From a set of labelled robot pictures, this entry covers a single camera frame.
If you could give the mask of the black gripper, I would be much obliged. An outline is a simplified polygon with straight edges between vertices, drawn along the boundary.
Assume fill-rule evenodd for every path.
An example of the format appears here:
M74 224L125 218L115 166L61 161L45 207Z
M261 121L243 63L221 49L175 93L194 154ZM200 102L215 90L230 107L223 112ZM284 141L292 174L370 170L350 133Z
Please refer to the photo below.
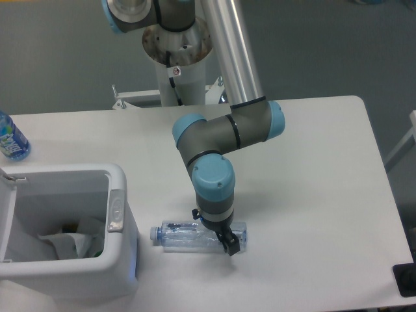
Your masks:
M212 231L215 231L217 239L222 244L224 252L229 256L237 254L241 250L240 240L234 232L231 230L231 223L233 216L221 221L210 221L203 217L200 217L198 209L192 210L192 218L194 220L200 219L201 223Z

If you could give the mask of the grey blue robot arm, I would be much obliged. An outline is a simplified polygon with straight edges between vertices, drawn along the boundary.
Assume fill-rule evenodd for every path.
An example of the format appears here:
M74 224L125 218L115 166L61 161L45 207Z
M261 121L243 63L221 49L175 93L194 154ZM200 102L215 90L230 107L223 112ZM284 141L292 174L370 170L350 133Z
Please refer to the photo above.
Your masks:
M116 33L143 30L142 45L159 70L164 106L203 105L203 75L196 69L215 52L230 112L208 120L186 114L174 124L175 146L196 195L193 218L214 231L224 251L233 255L240 242L231 230L235 173L226 154L274 138L285 117L262 91L239 1L103 1L104 14Z

